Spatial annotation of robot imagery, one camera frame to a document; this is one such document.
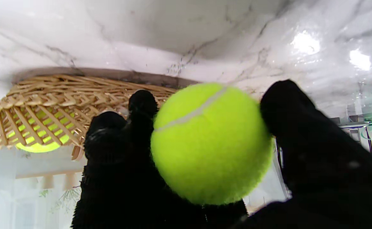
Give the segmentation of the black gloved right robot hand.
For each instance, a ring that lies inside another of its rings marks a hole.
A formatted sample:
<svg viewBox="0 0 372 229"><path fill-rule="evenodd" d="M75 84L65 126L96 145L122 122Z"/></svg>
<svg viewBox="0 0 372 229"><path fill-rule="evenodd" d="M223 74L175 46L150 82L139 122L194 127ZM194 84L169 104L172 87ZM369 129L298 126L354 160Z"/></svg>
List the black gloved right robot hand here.
<svg viewBox="0 0 372 229"><path fill-rule="evenodd" d="M261 114L282 147L292 198L251 216L242 200L198 206L169 190L150 158L154 96L129 99L129 120L107 111L84 143L73 229L372 229L372 154L314 106L292 81L263 95Z"/></svg>

